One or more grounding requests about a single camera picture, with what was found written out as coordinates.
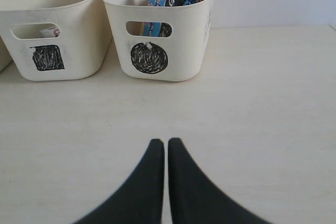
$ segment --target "black scribbled square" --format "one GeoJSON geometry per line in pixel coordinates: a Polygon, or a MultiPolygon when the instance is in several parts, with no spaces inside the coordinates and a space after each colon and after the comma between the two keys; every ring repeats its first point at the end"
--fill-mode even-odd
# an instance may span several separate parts
{"type": "Polygon", "coordinates": [[[32,48],[35,48],[33,61],[38,71],[64,69],[61,52],[58,46],[46,45],[32,48]]]}

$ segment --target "white table surface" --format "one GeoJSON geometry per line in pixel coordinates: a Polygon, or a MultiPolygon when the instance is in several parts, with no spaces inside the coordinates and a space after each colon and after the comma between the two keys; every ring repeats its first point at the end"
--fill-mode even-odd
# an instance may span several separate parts
{"type": "MultiPolygon", "coordinates": [[[[70,223],[182,137],[223,191],[273,223],[336,221],[336,32],[212,30],[200,74],[133,79],[111,46],[78,81],[0,73],[0,223],[70,223]]],[[[171,223],[167,183],[163,223],[171,223]]]]}

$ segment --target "basket handle hole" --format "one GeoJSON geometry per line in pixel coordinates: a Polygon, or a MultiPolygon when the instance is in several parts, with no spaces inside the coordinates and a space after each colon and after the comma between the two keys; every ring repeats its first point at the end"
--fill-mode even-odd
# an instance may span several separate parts
{"type": "Polygon", "coordinates": [[[156,31],[156,33],[159,34],[156,37],[164,38],[170,37],[173,32],[172,26],[168,23],[137,21],[128,21],[126,23],[126,30],[130,35],[142,37],[152,36],[152,34],[156,31]]]}
{"type": "Polygon", "coordinates": [[[12,32],[18,39],[56,38],[60,35],[58,26],[52,23],[14,25],[12,32]]]}

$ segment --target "tabletop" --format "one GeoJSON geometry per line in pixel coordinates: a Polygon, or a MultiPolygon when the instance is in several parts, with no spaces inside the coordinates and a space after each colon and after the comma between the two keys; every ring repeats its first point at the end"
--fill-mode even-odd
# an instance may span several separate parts
{"type": "Polygon", "coordinates": [[[266,220],[335,223],[335,67],[329,26],[213,29],[201,72],[178,83],[128,77],[113,43],[82,80],[31,82],[11,64],[0,73],[0,223],[74,222],[150,139],[176,136],[266,220]]]}

